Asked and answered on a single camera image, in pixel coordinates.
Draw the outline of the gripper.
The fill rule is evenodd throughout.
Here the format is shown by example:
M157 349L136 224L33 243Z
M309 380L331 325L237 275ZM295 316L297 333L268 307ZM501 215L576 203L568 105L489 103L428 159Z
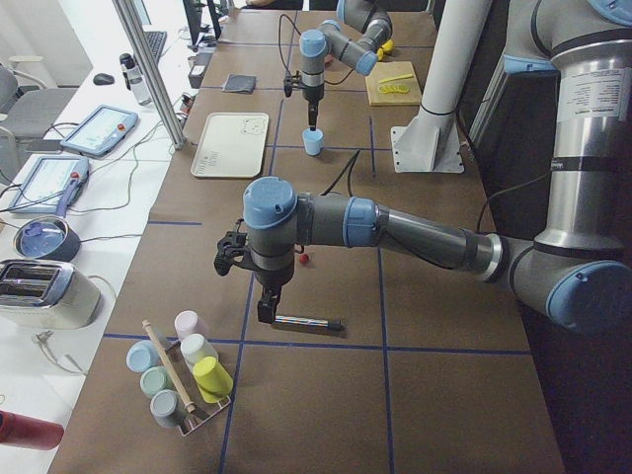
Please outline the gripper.
M294 275L294 257L292 254L278 256L251 255L256 265L256 279L263 286L257 304L258 321L273 324L277 319L277 306L280 302L281 287Z
M303 98L308 103L308 127L310 131L317 129L318 102L324 97L324 73L301 73Z

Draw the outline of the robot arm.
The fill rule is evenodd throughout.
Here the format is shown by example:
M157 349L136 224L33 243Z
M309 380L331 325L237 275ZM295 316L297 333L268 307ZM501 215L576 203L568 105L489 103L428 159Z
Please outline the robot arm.
M400 173L433 172L455 136L457 105L492 1L446 1L426 91L418 114L395 127ZM351 40L337 21L300 40L300 78L317 118L326 53L367 76L392 22L373 1L338 1L339 20L362 37ZM294 274L295 245L380 247L449 271L500 281L513 295L569 330L592 334L631 316L631 269L612 233L618 165L631 138L631 1L510 1L503 50L508 74L561 74L547 223L532 241L452 228L362 197L298 194L279 177L245 190L247 233L237 247L217 244L215 269L250 270L262 286L260 322L277 321L282 287Z
M317 129L326 56L368 76L378 62L378 49L392 36L390 17L375 1L339 1L336 12L338 21L326 20L300 36L300 84L308 103L309 131Z

